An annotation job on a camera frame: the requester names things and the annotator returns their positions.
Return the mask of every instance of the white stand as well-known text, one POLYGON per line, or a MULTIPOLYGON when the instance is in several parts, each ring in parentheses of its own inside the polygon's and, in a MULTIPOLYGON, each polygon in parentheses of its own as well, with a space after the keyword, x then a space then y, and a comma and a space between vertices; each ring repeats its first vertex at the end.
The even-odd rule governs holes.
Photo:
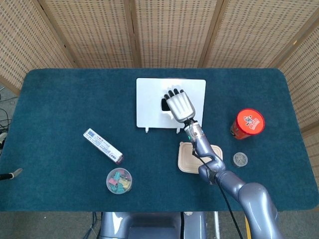
POLYGON ((192 79, 158 79, 137 78, 136 79, 136 118, 137 127, 145 128, 176 128, 179 133, 184 124, 177 122, 170 111, 162 111, 161 100, 169 90, 177 88, 184 90, 196 111, 195 120, 202 126, 205 80, 192 79))

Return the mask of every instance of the clear plastic container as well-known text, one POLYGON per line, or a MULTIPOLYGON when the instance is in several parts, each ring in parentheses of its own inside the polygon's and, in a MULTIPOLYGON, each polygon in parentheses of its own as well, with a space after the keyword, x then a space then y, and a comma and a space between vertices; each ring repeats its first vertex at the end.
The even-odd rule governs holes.
POLYGON ((115 168, 108 174, 106 186, 114 194, 126 193, 132 188, 132 176, 125 168, 115 168))

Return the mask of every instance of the red can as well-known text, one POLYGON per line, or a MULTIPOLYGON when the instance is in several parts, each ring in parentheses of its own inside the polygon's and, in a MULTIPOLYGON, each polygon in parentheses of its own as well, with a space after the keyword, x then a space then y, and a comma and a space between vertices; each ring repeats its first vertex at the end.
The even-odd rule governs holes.
POLYGON ((254 109, 243 109, 238 113, 230 132, 236 139, 244 139, 261 133, 265 127, 265 120, 261 113, 254 109))

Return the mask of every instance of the wicker panel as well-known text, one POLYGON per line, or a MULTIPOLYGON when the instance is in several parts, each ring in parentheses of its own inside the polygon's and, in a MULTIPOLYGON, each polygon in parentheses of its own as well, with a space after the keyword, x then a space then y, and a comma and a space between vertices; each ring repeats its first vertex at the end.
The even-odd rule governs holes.
POLYGON ((318 0, 230 0, 206 67, 268 67, 318 0))
POLYGON ((197 67, 216 0, 136 0, 143 67, 197 67))
POLYGON ((304 142, 319 188, 319 132, 304 138, 304 142))
POLYGON ((41 2, 80 66, 133 66, 123 0, 41 2))
POLYGON ((1 1, 0 53, 0 76, 17 89, 32 69, 72 67, 31 0, 1 1))
POLYGON ((319 27, 280 66, 301 128, 319 121, 319 27))

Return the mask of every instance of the rectangular box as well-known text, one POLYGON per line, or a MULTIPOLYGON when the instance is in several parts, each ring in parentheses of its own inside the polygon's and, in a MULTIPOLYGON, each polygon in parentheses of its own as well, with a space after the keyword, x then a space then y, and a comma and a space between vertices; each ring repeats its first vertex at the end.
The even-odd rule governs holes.
POLYGON ((120 164, 123 160, 123 154, 114 148, 105 139, 100 137, 94 130, 89 128, 83 136, 90 141, 95 147, 97 147, 101 152, 103 152, 109 159, 111 159, 116 164, 120 164))

